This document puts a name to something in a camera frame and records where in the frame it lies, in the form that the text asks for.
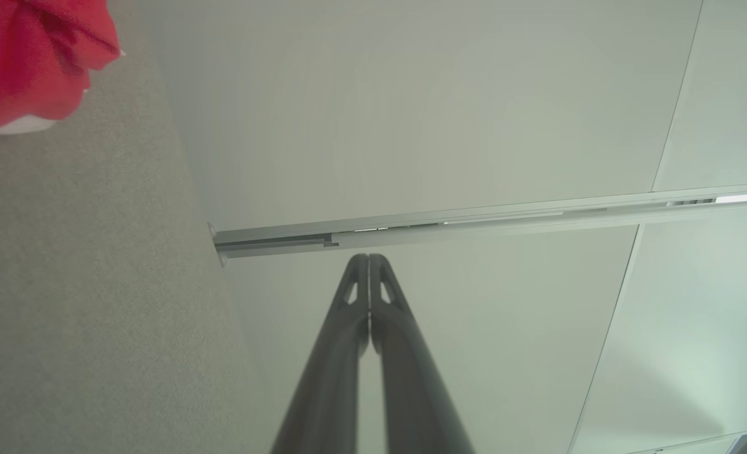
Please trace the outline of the red shorts with white stripe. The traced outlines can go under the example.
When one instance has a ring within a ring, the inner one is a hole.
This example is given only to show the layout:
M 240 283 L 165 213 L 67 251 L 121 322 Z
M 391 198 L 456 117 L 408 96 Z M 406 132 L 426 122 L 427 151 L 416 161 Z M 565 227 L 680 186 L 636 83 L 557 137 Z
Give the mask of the red shorts with white stripe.
M 65 120 L 121 55 L 107 0 L 0 0 L 0 135 Z

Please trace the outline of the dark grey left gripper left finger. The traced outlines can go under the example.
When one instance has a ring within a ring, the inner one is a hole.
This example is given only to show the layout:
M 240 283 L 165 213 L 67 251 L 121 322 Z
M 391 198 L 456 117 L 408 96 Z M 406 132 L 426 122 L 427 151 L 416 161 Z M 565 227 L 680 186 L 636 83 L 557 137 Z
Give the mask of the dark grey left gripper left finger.
M 270 454 L 357 454 L 369 264 L 368 255 L 348 261 Z

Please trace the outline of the grey aluminium post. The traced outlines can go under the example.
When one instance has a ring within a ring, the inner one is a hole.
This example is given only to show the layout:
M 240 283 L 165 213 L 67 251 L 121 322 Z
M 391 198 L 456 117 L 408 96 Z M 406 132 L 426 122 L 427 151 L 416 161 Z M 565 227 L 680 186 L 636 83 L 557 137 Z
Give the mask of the grey aluminium post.
M 443 242 L 474 236 L 535 235 L 719 218 L 747 212 L 747 184 L 561 199 L 479 209 L 371 216 L 266 228 L 210 228 L 220 261 L 313 251 Z

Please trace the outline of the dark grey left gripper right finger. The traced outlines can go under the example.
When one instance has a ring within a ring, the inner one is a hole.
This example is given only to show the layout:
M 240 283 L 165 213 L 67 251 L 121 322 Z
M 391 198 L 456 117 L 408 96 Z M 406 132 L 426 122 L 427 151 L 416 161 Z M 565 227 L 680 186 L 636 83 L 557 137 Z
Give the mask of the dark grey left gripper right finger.
M 388 454 L 475 454 L 388 259 L 370 256 L 371 341 L 381 358 Z

